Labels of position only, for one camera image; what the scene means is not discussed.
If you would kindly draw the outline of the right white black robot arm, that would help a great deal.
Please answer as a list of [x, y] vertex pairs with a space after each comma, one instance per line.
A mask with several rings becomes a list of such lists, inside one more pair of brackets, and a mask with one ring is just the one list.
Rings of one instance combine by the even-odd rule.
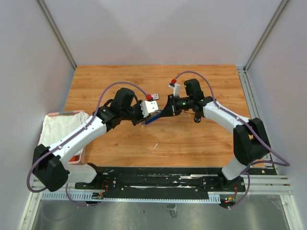
[[269, 146], [263, 122], [259, 118], [249, 119], [240, 116], [222, 106], [211, 96], [204, 96], [197, 79], [184, 82], [186, 97], [179, 96], [180, 85], [174, 80], [169, 85], [174, 90], [168, 95], [167, 103], [160, 117], [180, 115], [182, 111], [192, 110], [194, 122], [207, 118], [221, 125], [233, 135], [233, 159], [221, 169], [223, 176], [217, 180], [218, 188], [224, 192], [234, 187], [237, 178], [254, 161], [269, 153]]

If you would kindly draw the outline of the blue black stapler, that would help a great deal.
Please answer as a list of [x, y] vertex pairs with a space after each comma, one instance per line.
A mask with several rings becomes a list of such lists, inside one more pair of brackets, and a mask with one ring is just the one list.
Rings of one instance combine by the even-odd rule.
[[152, 113], [149, 117], [147, 117], [146, 119], [144, 119], [142, 122], [141, 122], [141, 125], [144, 126], [144, 125], [148, 125], [154, 121], [156, 121], [157, 119], [160, 118], [160, 113], [162, 112], [162, 110], [158, 110], [154, 113]]

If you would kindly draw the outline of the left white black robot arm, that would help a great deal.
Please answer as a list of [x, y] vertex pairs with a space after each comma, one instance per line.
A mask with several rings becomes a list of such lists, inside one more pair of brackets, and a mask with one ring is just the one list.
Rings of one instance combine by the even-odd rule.
[[157, 110], [155, 102], [137, 100], [134, 91], [121, 88], [113, 99], [97, 105], [94, 113], [76, 130], [49, 146], [38, 145], [34, 150], [33, 164], [26, 179], [31, 192], [30, 177], [34, 175], [44, 187], [55, 192], [66, 184], [86, 183], [91, 189], [102, 186], [103, 178], [89, 164], [68, 165], [69, 160], [99, 136], [114, 129], [123, 120], [137, 125]]

